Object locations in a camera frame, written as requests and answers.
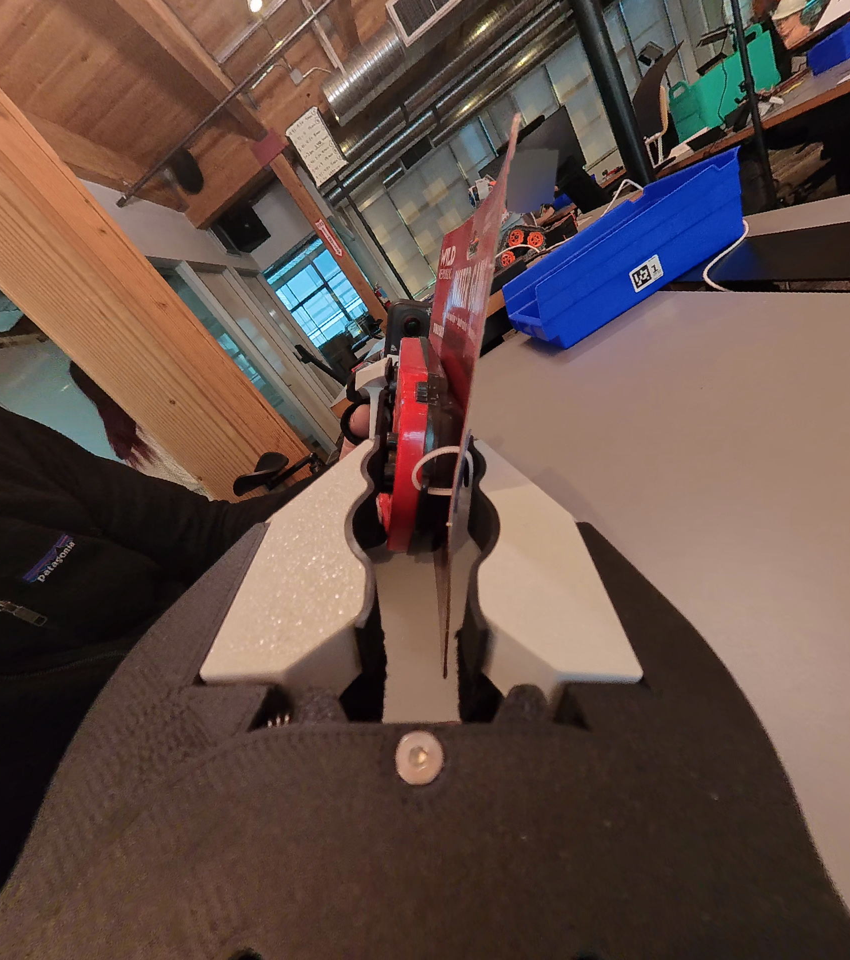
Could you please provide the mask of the black office chair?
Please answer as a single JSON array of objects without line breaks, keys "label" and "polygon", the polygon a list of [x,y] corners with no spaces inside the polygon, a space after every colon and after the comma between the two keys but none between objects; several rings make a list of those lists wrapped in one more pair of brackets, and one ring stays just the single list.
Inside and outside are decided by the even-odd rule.
[{"label": "black office chair", "polygon": [[234,495],[238,498],[258,490],[271,492],[292,481],[295,476],[303,471],[315,475],[323,470],[324,462],[317,453],[311,453],[295,463],[290,463],[289,457],[285,454],[269,451],[260,457],[250,473],[240,475],[235,479],[232,489]]}]

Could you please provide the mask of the green plastic container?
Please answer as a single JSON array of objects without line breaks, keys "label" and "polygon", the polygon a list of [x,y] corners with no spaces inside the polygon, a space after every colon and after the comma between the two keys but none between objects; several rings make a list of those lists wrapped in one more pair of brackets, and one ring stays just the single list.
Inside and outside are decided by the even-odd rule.
[{"label": "green plastic container", "polygon": [[[775,31],[769,22],[745,30],[747,54],[756,90],[772,90],[782,80]],[[724,125],[745,98],[744,71],[735,51],[694,83],[676,82],[669,90],[669,111],[680,142]]]}]

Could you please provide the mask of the black wall speaker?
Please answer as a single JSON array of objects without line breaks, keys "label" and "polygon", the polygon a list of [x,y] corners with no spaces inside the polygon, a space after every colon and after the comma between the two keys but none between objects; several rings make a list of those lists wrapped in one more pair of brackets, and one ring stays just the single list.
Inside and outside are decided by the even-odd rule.
[{"label": "black wall speaker", "polygon": [[249,255],[271,239],[271,233],[249,201],[233,203],[210,226],[231,255]]}]

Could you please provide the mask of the blue plastic bin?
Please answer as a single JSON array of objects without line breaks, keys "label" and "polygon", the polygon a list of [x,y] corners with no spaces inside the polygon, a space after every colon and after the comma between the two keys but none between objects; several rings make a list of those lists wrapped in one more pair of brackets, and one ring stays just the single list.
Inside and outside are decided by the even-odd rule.
[{"label": "blue plastic bin", "polygon": [[503,287],[520,332],[569,348],[742,236],[737,148],[649,184]]}]

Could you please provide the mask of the red carded toy package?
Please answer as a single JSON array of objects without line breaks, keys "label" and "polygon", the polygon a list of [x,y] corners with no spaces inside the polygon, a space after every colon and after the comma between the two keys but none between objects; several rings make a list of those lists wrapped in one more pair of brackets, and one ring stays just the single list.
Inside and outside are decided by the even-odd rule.
[{"label": "red carded toy package", "polygon": [[384,410],[390,416],[381,427],[383,465],[375,481],[380,519],[388,550],[433,549],[443,679],[451,659],[452,555],[467,526],[465,490],[476,481],[470,399],[521,123],[515,114],[486,199],[445,234],[427,328],[397,342],[385,376]]}]

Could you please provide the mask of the black pole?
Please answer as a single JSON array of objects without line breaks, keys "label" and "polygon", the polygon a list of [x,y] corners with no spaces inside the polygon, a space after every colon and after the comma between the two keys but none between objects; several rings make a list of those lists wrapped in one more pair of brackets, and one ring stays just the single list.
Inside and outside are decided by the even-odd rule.
[{"label": "black pole", "polygon": [[625,172],[638,186],[647,186],[655,178],[654,169],[639,131],[601,3],[570,1],[569,5]]}]

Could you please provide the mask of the wooden post with red bracket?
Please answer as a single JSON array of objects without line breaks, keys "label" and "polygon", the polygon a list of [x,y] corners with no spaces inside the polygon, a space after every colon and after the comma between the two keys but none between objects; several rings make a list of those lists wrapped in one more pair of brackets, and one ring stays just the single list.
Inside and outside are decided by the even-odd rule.
[{"label": "wooden post with red bracket", "polygon": [[264,138],[251,144],[251,151],[261,167],[268,167],[284,186],[290,198],[308,221],[327,250],[333,255],[339,268],[352,284],[369,315],[379,323],[387,319],[387,311],[375,294],[359,265],[347,247],[335,233],[319,204],[306,188],[304,182],[284,154],[288,143],[284,136],[269,128]]}]

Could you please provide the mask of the white paper sign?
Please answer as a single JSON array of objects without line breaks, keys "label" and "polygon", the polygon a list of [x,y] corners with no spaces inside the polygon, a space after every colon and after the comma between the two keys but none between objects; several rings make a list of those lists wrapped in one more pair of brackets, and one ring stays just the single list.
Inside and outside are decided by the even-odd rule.
[{"label": "white paper sign", "polygon": [[316,187],[323,187],[347,168],[348,161],[316,105],[288,126],[285,136]]}]

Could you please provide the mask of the silver corrugated air duct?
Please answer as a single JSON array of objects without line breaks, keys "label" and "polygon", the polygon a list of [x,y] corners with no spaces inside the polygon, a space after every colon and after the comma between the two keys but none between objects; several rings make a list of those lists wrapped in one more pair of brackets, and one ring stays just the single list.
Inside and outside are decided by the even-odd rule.
[{"label": "silver corrugated air duct", "polygon": [[323,80],[322,95],[338,126],[346,126],[402,76],[410,65],[407,51],[395,25],[388,20],[348,54],[341,68]]}]

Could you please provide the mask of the white ceiling vent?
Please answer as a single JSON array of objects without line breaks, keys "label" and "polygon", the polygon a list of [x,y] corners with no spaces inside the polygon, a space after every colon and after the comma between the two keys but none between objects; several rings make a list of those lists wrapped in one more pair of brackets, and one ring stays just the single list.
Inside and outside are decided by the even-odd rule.
[{"label": "white ceiling vent", "polygon": [[385,9],[402,41],[410,46],[460,4],[461,1],[387,1]]}]

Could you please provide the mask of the large wooden beam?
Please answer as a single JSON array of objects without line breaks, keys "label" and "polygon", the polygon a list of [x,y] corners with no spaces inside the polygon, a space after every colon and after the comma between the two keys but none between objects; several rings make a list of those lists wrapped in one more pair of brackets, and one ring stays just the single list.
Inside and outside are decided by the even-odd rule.
[{"label": "large wooden beam", "polygon": [[0,291],[215,496],[307,454],[1,89]]}]

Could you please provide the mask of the orange-wheeled toy robot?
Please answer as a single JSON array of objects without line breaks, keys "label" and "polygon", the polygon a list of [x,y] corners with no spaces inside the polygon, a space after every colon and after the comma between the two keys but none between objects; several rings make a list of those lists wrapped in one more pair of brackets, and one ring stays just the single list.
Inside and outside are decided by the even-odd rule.
[{"label": "orange-wheeled toy robot", "polygon": [[531,213],[503,228],[495,256],[495,271],[502,272],[518,263],[527,267],[547,248],[545,231]]}]

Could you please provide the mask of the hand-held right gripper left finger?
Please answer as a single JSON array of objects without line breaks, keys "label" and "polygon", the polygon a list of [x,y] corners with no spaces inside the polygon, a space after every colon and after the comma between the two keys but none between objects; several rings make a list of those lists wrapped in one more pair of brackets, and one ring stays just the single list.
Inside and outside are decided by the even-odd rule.
[{"label": "hand-held right gripper left finger", "polygon": [[272,515],[200,667],[207,685],[326,690],[352,720],[384,713],[386,655],[373,565],[365,440]]}]

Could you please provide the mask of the person's black jacket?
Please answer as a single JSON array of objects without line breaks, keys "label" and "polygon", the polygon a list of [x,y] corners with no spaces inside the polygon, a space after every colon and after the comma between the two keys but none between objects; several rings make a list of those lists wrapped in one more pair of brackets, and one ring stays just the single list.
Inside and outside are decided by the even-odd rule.
[{"label": "person's black jacket", "polygon": [[0,889],[120,661],[282,500],[209,500],[0,406]]}]

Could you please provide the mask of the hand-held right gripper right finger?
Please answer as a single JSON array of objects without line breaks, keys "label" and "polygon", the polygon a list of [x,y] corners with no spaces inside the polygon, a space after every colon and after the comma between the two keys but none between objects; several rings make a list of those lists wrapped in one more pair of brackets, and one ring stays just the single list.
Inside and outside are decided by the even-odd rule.
[{"label": "hand-held right gripper right finger", "polygon": [[458,715],[489,722],[518,687],[549,708],[575,684],[632,684],[643,670],[572,514],[481,440],[460,492]]}]

